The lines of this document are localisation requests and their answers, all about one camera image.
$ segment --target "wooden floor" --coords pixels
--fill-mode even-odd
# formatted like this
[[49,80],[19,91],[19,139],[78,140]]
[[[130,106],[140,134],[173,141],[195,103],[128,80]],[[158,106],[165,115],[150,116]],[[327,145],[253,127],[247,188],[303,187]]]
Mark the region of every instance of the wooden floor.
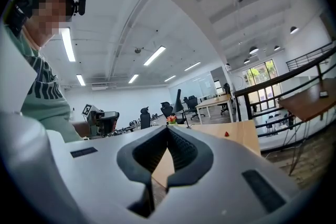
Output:
[[[230,122],[230,117],[228,112],[224,112],[224,115],[220,115],[220,107],[215,106],[209,109],[211,113],[211,119],[206,114],[205,117],[202,116],[202,121],[204,124],[214,124],[214,123],[226,123]],[[197,117],[190,120],[193,113],[187,114],[187,119],[190,125],[200,124]],[[153,121],[152,124],[165,124],[165,117],[161,116],[160,119]],[[329,125],[328,128],[315,135],[306,141],[303,153],[299,159],[299,162],[292,172],[291,177],[298,184],[300,188],[306,188],[311,186],[313,183],[317,182],[325,174],[330,161],[333,158],[334,147],[336,143],[336,122]],[[277,167],[282,169],[285,173],[289,173],[290,165],[292,162],[294,148],[288,148],[283,151],[271,152],[262,154],[264,158],[268,161],[274,163]],[[160,202],[165,197],[165,188],[162,187],[158,182],[152,180],[153,193],[154,193],[154,203],[159,205]]]

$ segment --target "robotic device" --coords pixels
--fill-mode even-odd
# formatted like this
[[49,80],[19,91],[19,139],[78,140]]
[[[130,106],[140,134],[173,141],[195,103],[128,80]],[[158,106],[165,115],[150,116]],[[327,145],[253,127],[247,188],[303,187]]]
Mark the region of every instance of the robotic device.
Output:
[[114,123],[119,118],[119,112],[97,109],[94,105],[86,104],[82,115],[87,118],[90,125],[90,136],[106,136],[112,133]]
[[[299,192],[249,149],[182,127],[65,144],[33,119],[2,113],[0,133],[8,173],[47,222],[271,223]],[[154,208],[151,174],[167,148],[175,173]]]

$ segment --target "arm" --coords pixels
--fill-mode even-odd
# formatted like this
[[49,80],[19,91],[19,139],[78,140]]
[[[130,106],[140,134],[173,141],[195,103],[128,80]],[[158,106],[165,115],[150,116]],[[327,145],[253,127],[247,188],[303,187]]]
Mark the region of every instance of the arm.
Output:
[[85,122],[71,122],[71,124],[75,127],[76,132],[80,137],[85,137],[90,135],[90,125]]

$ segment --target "linear led light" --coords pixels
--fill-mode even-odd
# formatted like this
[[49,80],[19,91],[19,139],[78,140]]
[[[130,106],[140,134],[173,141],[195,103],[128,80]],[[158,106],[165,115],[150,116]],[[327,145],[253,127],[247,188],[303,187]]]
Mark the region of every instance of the linear led light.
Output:
[[193,68],[193,67],[199,65],[200,63],[201,63],[201,62],[197,62],[196,64],[194,64],[194,65],[188,67],[187,69],[184,69],[184,71],[188,71],[189,69],[191,69],[191,68]]
[[175,77],[176,77],[176,75],[173,75],[170,78],[166,79],[164,82],[169,81],[170,79],[175,78]]
[[65,47],[65,51],[67,52],[69,61],[76,62],[75,55],[73,53],[72,45],[71,45],[70,28],[63,28],[61,32],[62,32],[63,44]]
[[76,75],[76,76],[77,76],[77,79],[78,79],[79,83],[80,83],[82,86],[85,86],[84,79],[83,79],[82,75],[81,75],[81,74],[78,74],[78,75]]
[[149,66],[156,57],[158,57],[166,48],[161,46],[147,61],[144,63],[144,66]]
[[139,74],[135,74],[128,83],[132,83],[138,77],[138,75]]

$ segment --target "railing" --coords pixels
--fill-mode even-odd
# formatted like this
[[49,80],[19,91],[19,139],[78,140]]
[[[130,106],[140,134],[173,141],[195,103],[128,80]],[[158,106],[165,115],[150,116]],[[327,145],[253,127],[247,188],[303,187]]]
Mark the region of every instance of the railing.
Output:
[[[332,42],[321,47],[321,48],[324,48],[324,47],[327,47],[327,46],[331,46],[332,45]],[[325,53],[323,53],[320,57],[317,57],[311,61],[309,61],[307,64],[303,65],[303,66],[300,66],[286,74],[283,74],[281,76],[278,76],[276,78],[273,78],[273,79],[270,79],[270,80],[267,80],[265,82],[262,82],[262,83],[259,83],[259,84],[256,84],[254,86],[251,86],[251,87],[248,87],[248,88],[245,88],[245,89],[242,89],[242,90],[239,90],[239,91],[236,91],[235,92],[235,97],[236,97],[236,102],[237,102],[237,113],[238,113],[238,120],[241,121],[242,120],[242,117],[241,117],[241,113],[240,113],[240,107],[239,107],[239,102],[238,102],[238,97],[244,97],[245,99],[245,103],[246,103],[246,109],[247,109],[247,116],[248,116],[248,119],[251,120],[253,118],[256,118],[256,117],[259,117],[259,116],[262,116],[262,115],[266,115],[266,114],[269,114],[269,113],[273,113],[273,112],[276,112],[276,111],[279,111],[279,110],[282,110],[283,107],[279,107],[279,108],[275,108],[275,109],[272,109],[272,110],[268,110],[266,112],[261,112],[261,113],[257,113],[257,114],[252,114],[252,111],[251,111],[251,107],[254,106],[254,105],[259,105],[259,104],[262,104],[264,102],[268,102],[268,101],[271,101],[271,100],[275,100],[277,98],[281,98],[282,96],[284,95],[287,95],[291,92],[294,92],[308,84],[310,84],[311,82],[315,81],[315,80],[320,80],[322,81],[322,77],[324,74],[326,74],[327,72],[329,72],[331,69],[333,69],[335,66],[336,66],[336,63],[333,64],[332,66],[330,66],[326,71],[324,72],[321,72],[321,69],[320,69],[320,63],[324,62],[327,58],[329,58],[330,56],[332,56],[334,53],[336,52],[336,47],[333,47],[333,48],[329,48]],[[298,74],[300,73],[303,73],[305,72],[306,70],[312,68],[316,66],[317,68],[317,71],[318,71],[318,76],[301,84],[300,86],[297,86],[289,91],[286,91],[286,92],[283,92],[279,95],[276,95],[276,96],[273,96],[271,98],[267,98],[265,100],[262,100],[260,102],[256,102],[256,103],[250,103],[250,99],[249,99],[249,96],[248,94],[249,93],[252,93],[252,92],[256,92],[260,89],[264,89],[264,88],[267,88],[269,86],[273,86],[273,85],[276,85],[280,82],[283,82],[285,80],[288,80],[290,78],[293,78],[295,76],[297,76]],[[275,123],[279,123],[279,122],[283,122],[287,119],[290,119],[291,117],[293,117],[294,115],[289,115],[288,117],[286,118],[281,118],[279,120],[276,120],[276,121],[273,121],[272,124],[275,124]],[[299,122],[299,123],[295,123],[293,125],[289,125],[288,127],[286,128],[283,128],[281,131],[285,131],[285,130],[288,130],[288,129],[291,129],[295,126],[298,126],[300,125],[302,122]],[[266,123],[266,124],[261,124],[261,125],[256,125],[256,128],[261,128],[261,127],[264,127],[266,125],[269,125],[270,123]],[[273,135],[273,134],[276,134],[278,133],[279,131],[272,131],[272,132],[268,132],[268,133],[265,133],[265,134],[258,134],[258,137],[263,137],[263,136],[268,136],[268,135]]]
[[313,50],[305,55],[302,55],[298,58],[295,58],[293,60],[286,62],[288,70],[292,71],[294,69],[304,66],[305,64],[311,62],[312,60],[315,60],[318,57],[322,56],[327,51],[329,51],[331,48],[332,48],[332,42],[322,46],[321,48]]

